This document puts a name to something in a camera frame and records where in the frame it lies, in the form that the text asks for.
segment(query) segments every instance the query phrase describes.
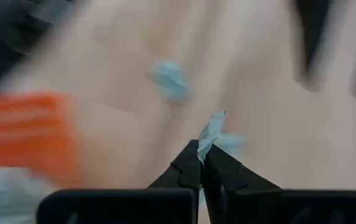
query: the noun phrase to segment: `beige surface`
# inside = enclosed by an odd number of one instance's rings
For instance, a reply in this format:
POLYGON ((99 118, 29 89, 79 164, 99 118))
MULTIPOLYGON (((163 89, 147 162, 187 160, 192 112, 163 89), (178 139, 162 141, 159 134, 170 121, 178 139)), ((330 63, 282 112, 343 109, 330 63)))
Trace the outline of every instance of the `beige surface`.
POLYGON ((331 14, 314 92, 294 79, 291 5, 250 0, 83 1, 0 91, 73 96, 87 186, 147 186, 227 109, 226 130, 248 138, 240 157, 250 169, 282 187, 356 188, 356 1, 347 2, 331 14), (185 103, 157 94, 148 70, 160 59, 185 70, 185 103))

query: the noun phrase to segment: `orange object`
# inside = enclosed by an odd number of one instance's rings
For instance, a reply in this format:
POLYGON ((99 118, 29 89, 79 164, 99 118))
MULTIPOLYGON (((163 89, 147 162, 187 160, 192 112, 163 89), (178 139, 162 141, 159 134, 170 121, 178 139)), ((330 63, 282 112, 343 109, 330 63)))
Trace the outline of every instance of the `orange object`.
POLYGON ((28 167, 61 187, 77 184, 66 98, 53 93, 0 96, 0 166, 28 167))

